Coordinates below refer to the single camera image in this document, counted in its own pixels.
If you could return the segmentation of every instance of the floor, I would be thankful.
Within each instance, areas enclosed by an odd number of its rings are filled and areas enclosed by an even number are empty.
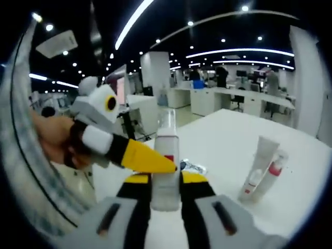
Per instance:
[[[231,109],[237,107],[237,104],[232,104]],[[168,109],[167,107],[159,107],[160,110]],[[188,123],[191,123],[197,119],[202,118],[202,116],[195,115],[191,113],[190,106],[179,108],[175,110],[176,113],[176,126],[182,127]],[[270,113],[265,113],[265,118],[270,119]],[[289,122],[287,115],[274,114],[273,121],[286,125]],[[60,174],[63,176],[68,184],[68,187],[75,192],[77,195],[81,196],[85,201],[89,203],[95,203],[94,187],[93,187],[93,175],[92,169],[88,168],[85,172],[75,171],[64,165],[54,164],[58,169]]]

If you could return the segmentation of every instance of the ceiling light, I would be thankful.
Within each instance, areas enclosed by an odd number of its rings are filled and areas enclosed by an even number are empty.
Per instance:
[[[181,68],[181,67],[180,66],[176,66],[176,67],[170,68],[170,70],[179,69],[179,68]]]
[[[47,80],[47,77],[40,76],[40,75],[37,75],[37,74],[29,74],[29,77],[33,78],[33,79]]]
[[[46,25],[46,31],[51,31],[53,29],[53,25],[52,24],[47,24]]]
[[[214,61],[213,63],[257,63],[257,64],[264,64],[264,65],[272,65],[272,66],[279,66],[279,67],[284,67],[284,68],[288,68],[288,69],[294,69],[292,66],[286,66],[286,65],[282,65],[282,64],[277,64],[277,63],[272,63],[272,62],[266,62],[266,61],[244,61],[244,60],[231,60],[231,61]]]
[[[242,11],[248,11],[248,10],[249,10],[248,6],[246,6],[246,5],[242,6]]]
[[[193,58],[193,57],[197,57],[197,56],[204,56],[204,55],[213,54],[213,53],[240,52],[240,51],[255,51],[255,52],[267,52],[267,53],[279,53],[279,54],[283,54],[285,56],[294,57],[293,53],[287,53],[287,52],[273,50],[273,49],[263,49],[263,48],[233,48],[233,49],[213,50],[213,51],[203,52],[203,53],[195,53],[195,54],[191,54],[189,56],[186,56],[186,58],[188,59],[188,58]]]
[[[33,19],[35,19],[37,22],[41,22],[43,19],[40,15],[38,15],[37,13],[32,13],[32,17]]]
[[[189,66],[200,66],[201,63],[194,63],[194,64],[189,64]]]
[[[115,43],[115,49],[118,50],[121,43],[123,42],[124,38],[130,31],[131,27],[133,27],[134,23],[137,21],[137,19],[141,16],[141,14],[146,10],[147,7],[153,2],[154,0],[143,0],[143,2],[139,5],[137,10],[134,12],[134,14],[130,17],[128,20],[126,26],[124,26],[118,40]]]
[[[61,81],[57,81],[57,84],[67,86],[67,87],[78,88],[78,86],[76,86],[76,85],[68,84],[68,83],[61,82]]]

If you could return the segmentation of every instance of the human hand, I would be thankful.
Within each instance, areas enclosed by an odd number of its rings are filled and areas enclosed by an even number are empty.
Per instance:
[[[83,169],[90,164],[90,155],[77,153],[68,143],[70,129],[74,124],[70,118],[65,116],[45,118],[32,112],[40,145],[50,161],[64,164],[65,153],[69,151],[73,155],[72,162],[77,169]]]

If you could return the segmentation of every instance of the office chair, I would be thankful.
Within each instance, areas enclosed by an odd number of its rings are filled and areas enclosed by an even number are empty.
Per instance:
[[[245,90],[243,87],[239,87],[238,89],[239,90]],[[239,110],[242,113],[243,109],[240,108],[240,103],[244,103],[244,96],[237,96],[237,95],[235,95],[234,99],[232,99],[232,102],[237,102],[238,103],[238,107],[234,108],[233,110],[236,110],[236,111]]]

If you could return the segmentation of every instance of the ceiling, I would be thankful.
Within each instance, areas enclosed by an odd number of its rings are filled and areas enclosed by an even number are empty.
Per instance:
[[[250,10],[272,10],[300,17],[298,1],[280,0],[278,4],[270,1],[217,1],[217,0],[154,0],[142,13],[140,18],[131,27],[124,38],[120,48],[115,50],[115,43],[123,27],[141,4],[143,0],[94,0],[93,7],[87,0],[75,1],[58,0],[56,2],[36,1],[28,10],[17,13],[16,20],[21,25],[15,29],[6,27],[10,37],[4,45],[8,49],[1,52],[0,60],[6,62],[10,51],[13,49],[18,35],[27,25],[31,12],[42,16],[43,21],[37,25],[32,51],[30,56],[31,72],[46,76],[50,81],[33,79],[33,88],[38,91],[57,91],[74,89],[58,84],[52,84],[53,80],[59,80],[73,85],[78,85],[85,76],[106,76],[123,64],[127,64],[128,72],[139,70],[140,52],[168,51],[174,53],[170,57],[173,60],[171,67],[187,67],[193,63],[212,64],[215,60],[221,60],[222,56],[238,55],[247,60],[268,61],[294,66],[294,61],[289,56],[263,52],[230,52],[223,54],[211,54],[208,56],[186,59],[186,56],[199,52],[231,48],[267,48],[292,52],[289,42],[289,25],[304,26],[306,23],[298,20],[266,13],[233,15],[194,25],[154,48],[156,39],[163,39],[169,34],[187,26],[188,21],[197,22],[215,15],[240,11],[244,4]],[[47,24],[53,24],[50,32],[45,30]],[[35,50],[40,43],[60,34],[72,30],[78,47],[69,51],[68,55],[62,54],[49,59]]]

